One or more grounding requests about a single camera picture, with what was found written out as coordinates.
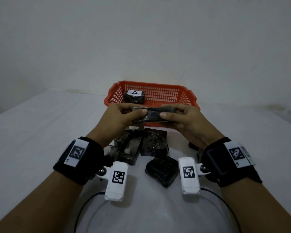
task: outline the forearm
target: forearm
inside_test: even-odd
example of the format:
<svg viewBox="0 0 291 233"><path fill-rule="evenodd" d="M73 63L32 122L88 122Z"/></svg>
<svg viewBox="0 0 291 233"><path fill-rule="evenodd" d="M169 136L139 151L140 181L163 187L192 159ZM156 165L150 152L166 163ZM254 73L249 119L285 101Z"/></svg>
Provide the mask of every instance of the forearm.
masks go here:
<svg viewBox="0 0 291 233"><path fill-rule="evenodd" d="M0 233L61 232L83 186L53 172L0 221Z"/></svg>
<svg viewBox="0 0 291 233"><path fill-rule="evenodd" d="M221 192L243 232L291 232L291 216L262 184L245 178Z"/></svg>

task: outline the person's right arm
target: person's right arm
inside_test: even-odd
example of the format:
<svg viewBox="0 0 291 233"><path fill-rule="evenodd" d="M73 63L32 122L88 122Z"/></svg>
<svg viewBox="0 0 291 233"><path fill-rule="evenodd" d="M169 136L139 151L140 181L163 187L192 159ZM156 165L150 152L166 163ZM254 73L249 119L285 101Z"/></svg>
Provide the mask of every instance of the person's right arm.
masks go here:
<svg viewBox="0 0 291 233"><path fill-rule="evenodd" d="M218 131L194 106L166 104L177 107L175 113L161 113L172 121L166 127L179 131L188 141L205 149L224 135ZM264 185L244 178L221 188L225 201L235 212L243 232L291 232L291 216L268 192Z"/></svg>

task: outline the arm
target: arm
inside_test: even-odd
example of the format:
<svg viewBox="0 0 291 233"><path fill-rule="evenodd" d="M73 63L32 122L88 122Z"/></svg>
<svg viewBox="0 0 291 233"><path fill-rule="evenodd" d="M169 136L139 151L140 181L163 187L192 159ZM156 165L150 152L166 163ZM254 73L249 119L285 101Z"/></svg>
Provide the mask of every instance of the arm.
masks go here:
<svg viewBox="0 0 291 233"><path fill-rule="evenodd" d="M178 114L161 113L162 118L174 122L165 126L178 130L202 150L224 137L197 108L181 104L162 106L179 110ZM221 188L221 192L243 232L291 232L291 216L262 184L244 178Z"/></svg>
<svg viewBox="0 0 291 233"><path fill-rule="evenodd" d="M132 121L147 110L131 112L135 104L112 104L97 126L87 135L107 146ZM61 232L83 186L54 171L0 221L0 233Z"/></svg>

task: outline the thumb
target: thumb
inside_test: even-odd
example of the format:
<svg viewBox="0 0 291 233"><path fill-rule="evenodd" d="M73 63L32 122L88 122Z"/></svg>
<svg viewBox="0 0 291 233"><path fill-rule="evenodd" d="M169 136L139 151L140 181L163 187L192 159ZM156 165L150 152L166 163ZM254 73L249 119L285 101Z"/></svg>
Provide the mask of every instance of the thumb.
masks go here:
<svg viewBox="0 0 291 233"><path fill-rule="evenodd" d="M162 119L166 119L168 121L173 121L176 123L182 123L183 125L187 125L187 117L184 114L176 114L176 113L167 113L167 112L162 112L159 114L159 116Z"/></svg>
<svg viewBox="0 0 291 233"><path fill-rule="evenodd" d="M127 114L124 114L124 118L125 118L126 122L131 122L135 119L139 119L139 118L145 116L147 113L148 113L147 109L135 110L135 111L129 112Z"/></svg>

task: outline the person's left arm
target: person's left arm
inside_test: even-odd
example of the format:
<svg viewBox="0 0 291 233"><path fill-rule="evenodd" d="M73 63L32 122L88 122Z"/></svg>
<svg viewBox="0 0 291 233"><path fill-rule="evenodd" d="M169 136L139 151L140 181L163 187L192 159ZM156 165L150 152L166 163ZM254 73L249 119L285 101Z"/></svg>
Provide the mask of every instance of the person's left arm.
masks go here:
<svg viewBox="0 0 291 233"><path fill-rule="evenodd" d="M97 126L87 135L102 147L120 135L132 121L147 110L135 110L135 104L111 104ZM61 232L83 186L59 172L52 172L33 192L0 221L0 233Z"/></svg>

